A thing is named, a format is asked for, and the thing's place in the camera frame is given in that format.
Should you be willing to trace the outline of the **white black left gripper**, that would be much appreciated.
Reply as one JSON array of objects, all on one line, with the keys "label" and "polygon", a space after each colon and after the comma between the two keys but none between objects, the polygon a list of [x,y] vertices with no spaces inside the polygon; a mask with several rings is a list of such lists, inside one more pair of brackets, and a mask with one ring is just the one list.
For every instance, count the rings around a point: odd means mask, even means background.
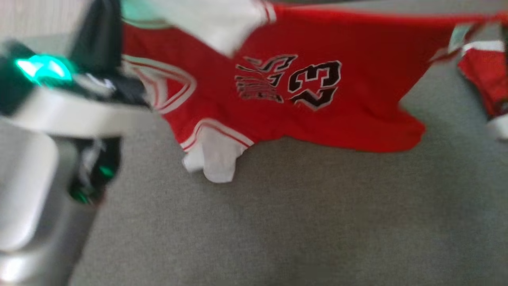
[{"label": "white black left gripper", "polygon": [[51,55],[1,56],[1,116],[78,148],[79,165],[66,188],[78,203],[102,200],[120,165],[121,139],[152,116],[141,82],[116,72],[121,52],[120,0],[93,0],[69,52],[87,73],[73,73],[71,63]]}]

